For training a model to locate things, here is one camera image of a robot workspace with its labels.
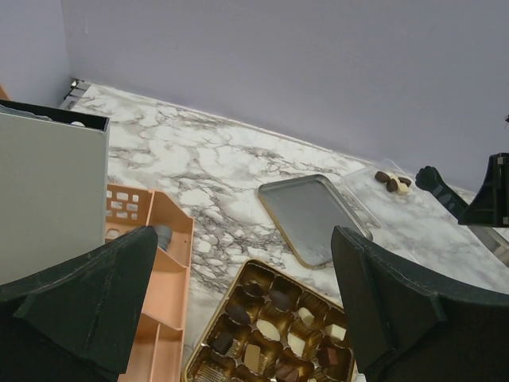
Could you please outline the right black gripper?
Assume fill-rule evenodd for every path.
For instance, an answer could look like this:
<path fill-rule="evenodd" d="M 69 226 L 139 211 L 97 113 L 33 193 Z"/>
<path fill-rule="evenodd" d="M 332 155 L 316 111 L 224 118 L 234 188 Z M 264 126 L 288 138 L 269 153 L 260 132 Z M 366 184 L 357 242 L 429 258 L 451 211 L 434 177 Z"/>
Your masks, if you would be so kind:
<path fill-rule="evenodd" d="M 508 227 L 508 153 L 489 157 L 484 183 L 460 214 L 458 224 L 475 226 L 475 235 L 481 243 L 508 265 L 508 241 L 494 229 Z"/>

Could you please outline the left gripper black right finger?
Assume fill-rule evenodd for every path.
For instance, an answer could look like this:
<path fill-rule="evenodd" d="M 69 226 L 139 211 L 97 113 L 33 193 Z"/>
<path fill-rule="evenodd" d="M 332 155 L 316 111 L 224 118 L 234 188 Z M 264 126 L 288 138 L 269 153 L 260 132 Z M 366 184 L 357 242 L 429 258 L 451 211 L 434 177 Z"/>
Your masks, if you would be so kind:
<path fill-rule="evenodd" d="M 368 381 L 506 381 L 508 296 L 336 226 L 331 249 L 359 371 Z"/>

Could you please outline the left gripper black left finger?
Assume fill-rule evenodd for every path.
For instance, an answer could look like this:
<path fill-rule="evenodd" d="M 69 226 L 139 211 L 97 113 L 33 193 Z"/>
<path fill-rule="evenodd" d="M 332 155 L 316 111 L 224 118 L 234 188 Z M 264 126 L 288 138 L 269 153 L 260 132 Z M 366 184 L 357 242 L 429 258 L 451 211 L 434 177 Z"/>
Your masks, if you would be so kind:
<path fill-rule="evenodd" d="M 157 252 L 141 226 L 1 286 L 3 381 L 116 381 L 126 372 Z"/>

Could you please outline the brown chocolate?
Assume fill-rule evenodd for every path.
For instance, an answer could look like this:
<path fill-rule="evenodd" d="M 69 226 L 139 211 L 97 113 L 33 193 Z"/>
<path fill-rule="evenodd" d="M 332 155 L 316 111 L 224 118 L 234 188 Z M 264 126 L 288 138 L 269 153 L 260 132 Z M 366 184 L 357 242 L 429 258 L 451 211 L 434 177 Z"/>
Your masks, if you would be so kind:
<path fill-rule="evenodd" d="M 330 346 L 320 347 L 317 351 L 317 359 L 322 368 L 335 367 L 339 364 L 337 351 Z"/>

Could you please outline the dark oval chocolate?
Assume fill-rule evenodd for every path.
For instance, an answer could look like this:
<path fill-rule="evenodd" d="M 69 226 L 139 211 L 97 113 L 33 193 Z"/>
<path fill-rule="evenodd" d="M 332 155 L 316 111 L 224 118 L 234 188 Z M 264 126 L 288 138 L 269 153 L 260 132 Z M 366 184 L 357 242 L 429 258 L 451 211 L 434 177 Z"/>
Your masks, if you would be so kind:
<path fill-rule="evenodd" d="M 289 297 L 279 290 L 271 290 L 269 297 L 273 305 L 280 311 L 286 312 L 292 307 Z"/>

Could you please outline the dark oblong chocolate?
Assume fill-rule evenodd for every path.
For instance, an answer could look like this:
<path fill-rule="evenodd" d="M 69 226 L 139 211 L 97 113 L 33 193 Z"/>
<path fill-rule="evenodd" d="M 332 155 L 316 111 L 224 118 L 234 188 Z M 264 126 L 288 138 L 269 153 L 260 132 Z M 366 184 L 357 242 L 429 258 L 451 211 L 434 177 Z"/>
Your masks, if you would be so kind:
<path fill-rule="evenodd" d="M 289 365 L 281 366 L 275 373 L 277 382 L 297 382 L 299 371 Z"/>

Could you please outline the white oval chocolate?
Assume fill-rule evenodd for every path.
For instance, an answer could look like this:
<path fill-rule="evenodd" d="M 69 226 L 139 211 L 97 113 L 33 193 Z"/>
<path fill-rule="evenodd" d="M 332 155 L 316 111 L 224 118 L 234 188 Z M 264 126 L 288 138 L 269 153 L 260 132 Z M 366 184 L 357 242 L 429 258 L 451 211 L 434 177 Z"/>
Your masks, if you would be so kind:
<path fill-rule="evenodd" d="M 257 320 L 256 327 L 260 333 L 271 341 L 280 341 L 281 335 L 278 328 L 267 320 Z"/>

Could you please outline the dark square chocolate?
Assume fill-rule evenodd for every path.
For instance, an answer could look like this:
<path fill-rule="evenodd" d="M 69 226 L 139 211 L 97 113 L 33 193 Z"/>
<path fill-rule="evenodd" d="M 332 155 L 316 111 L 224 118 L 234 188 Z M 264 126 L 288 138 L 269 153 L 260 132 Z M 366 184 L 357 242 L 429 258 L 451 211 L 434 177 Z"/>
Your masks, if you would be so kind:
<path fill-rule="evenodd" d="M 212 349 L 221 355 L 226 355 L 230 347 L 232 347 L 234 337 L 229 332 L 219 333 L 218 336 L 212 341 Z"/>

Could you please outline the tan ridged chocolate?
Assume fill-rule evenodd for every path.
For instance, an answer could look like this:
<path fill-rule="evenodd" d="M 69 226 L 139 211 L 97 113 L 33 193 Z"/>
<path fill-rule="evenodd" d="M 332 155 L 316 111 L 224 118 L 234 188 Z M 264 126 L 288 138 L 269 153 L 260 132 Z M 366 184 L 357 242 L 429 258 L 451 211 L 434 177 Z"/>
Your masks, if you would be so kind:
<path fill-rule="evenodd" d="M 252 372 L 258 372 L 260 356 L 261 356 L 261 348 L 259 346 L 253 345 L 253 344 L 247 344 L 245 353 L 244 353 L 243 363 Z"/>

